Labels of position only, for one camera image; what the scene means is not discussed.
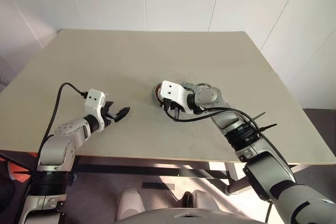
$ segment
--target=beige table surface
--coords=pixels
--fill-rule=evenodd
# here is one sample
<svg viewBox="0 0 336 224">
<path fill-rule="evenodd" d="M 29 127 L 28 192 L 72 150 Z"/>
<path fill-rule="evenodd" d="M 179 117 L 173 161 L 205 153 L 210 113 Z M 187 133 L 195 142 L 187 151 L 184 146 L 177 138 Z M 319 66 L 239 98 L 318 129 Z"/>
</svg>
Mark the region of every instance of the beige table surface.
<svg viewBox="0 0 336 224">
<path fill-rule="evenodd" d="M 336 158 L 278 75 L 244 32 L 181 33 L 61 31 L 0 93 L 0 150 L 36 152 L 48 125 L 57 90 L 71 82 L 98 89 L 130 106 L 118 124 L 94 134 L 81 155 L 238 162 L 210 119 L 176 123 L 153 102 L 163 80 L 207 82 L 261 126 L 293 164 L 335 163 Z M 52 132 L 84 116 L 84 99 L 64 88 Z"/>
</svg>

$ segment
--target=gray floor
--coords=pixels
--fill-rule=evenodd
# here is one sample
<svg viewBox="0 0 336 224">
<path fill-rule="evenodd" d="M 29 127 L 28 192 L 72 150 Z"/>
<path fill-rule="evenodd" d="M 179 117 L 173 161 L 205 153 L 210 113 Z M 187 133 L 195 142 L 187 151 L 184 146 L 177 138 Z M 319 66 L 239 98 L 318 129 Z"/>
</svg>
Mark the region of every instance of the gray floor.
<svg viewBox="0 0 336 224">
<path fill-rule="evenodd" d="M 331 110 L 305 110 L 323 139 L 335 153 L 336 151 L 336 111 Z M 103 162 L 113 162 L 121 164 L 124 159 L 105 160 Z M 149 160 L 128 160 L 129 165 L 148 165 Z M 156 161 L 155 163 L 164 164 L 167 161 Z M 173 166 L 190 165 L 195 168 L 205 168 L 205 163 L 198 162 L 175 162 Z M 6 173 L 6 169 L 0 167 L 0 173 Z M 297 181 L 306 184 L 320 191 L 333 201 L 336 200 L 336 170 L 334 165 L 319 165 L 306 168 L 296 173 Z M 143 189 L 142 182 L 164 182 L 174 184 L 174 190 Z M 22 190 L 22 185 L 15 182 L 17 186 L 16 197 Z M 167 207 L 180 207 L 179 199 L 186 190 L 201 189 L 211 193 L 221 209 L 236 214 L 250 216 L 255 219 L 263 220 L 266 214 L 267 204 L 263 204 L 261 213 L 254 213 L 253 209 L 246 209 L 243 206 L 244 197 L 253 197 L 254 192 L 250 191 L 240 196 L 223 196 L 221 192 L 214 189 L 204 179 L 176 178 L 176 177 L 155 177 L 140 175 L 119 175 L 119 174 L 87 174 L 80 173 L 73 186 L 68 187 L 68 199 L 65 212 L 72 220 L 72 223 L 112 223 L 114 220 L 114 210 L 119 194 L 127 187 L 135 187 L 140 192 L 145 209 L 158 209 Z M 15 208 L 14 199 L 11 205 L 0 213 L 1 223 L 10 223 Z M 260 202 L 257 198 L 249 199 Z M 270 218 L 269 223 L 280 223 L 277 218 Z"/>
</svg>

